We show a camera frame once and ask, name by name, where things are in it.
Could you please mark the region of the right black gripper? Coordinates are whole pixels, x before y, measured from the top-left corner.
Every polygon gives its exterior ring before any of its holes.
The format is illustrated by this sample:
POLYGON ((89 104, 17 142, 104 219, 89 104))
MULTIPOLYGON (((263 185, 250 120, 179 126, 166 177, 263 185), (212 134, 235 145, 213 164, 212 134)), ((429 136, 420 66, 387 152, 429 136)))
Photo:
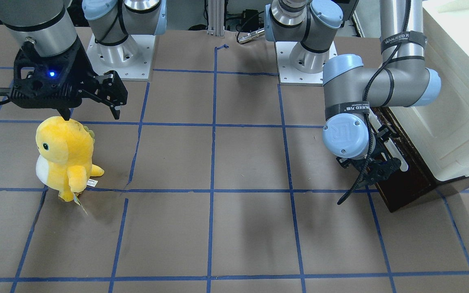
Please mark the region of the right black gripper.
POLYGON ((80 39, 51 57, 39 56, 36 46, 24 41, 15 57, 8 98, 21 108, 57 109, 65 121, 71 119, 82 98, 90 98, 106 105, 114 119, 120 119, 128 91, 115 70, 97 76, 80 39))

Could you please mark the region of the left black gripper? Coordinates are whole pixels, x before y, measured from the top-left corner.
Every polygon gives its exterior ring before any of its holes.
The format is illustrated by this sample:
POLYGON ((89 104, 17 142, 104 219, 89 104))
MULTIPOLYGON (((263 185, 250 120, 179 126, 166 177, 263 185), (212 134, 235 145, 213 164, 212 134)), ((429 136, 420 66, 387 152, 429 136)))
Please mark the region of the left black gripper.
POLYGON ((348 168, 352 165, 358 171, 361 171, 367 162, 368 165, 359 181, 360 184, 375 184, 376 182, 387 180, 392 173, 400 170, 401 160, 390 155, 386 149, 385 142, 391 138, 398 137, 398 132, 393 130, 391 126, 382 126, 379 128, 379 132, 375 134, 375 147, 370 158, 354 160, 337 157, 336 160, 341 167, 348 168))

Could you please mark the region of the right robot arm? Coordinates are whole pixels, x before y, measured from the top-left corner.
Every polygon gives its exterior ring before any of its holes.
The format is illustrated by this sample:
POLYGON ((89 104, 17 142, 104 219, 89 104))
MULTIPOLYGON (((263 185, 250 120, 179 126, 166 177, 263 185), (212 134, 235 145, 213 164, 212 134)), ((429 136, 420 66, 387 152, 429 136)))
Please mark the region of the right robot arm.
POLYGON ((69 15, 66 0, 0 0, 0 20, 19 45, 13 83, 1 88, 6 100, 20 108, 52 108, 63 119, 84 99, 106 105, 114 119, 127 104, 120 72, 145 58, 136 36, 163 35, 167 29, 165 0, 83 0, 84 18, 95 49, 87 53, 69 15))

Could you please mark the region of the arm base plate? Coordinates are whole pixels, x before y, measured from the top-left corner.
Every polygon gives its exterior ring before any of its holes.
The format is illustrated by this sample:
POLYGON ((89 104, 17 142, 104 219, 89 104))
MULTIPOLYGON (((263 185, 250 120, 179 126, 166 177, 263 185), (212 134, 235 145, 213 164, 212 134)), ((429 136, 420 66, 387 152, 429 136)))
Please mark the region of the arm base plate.
POLYGON ((86 54, 98 75, 115 70, 123 81, 149 81, 156 36, 129 35, 115 46, 95 43, 92 35, 86 54))
POLYGON ((275 42, 281 85, 323 86, 323 66, 337 56, 335 43, 323 53, 309 52, 300 42, 275 42))

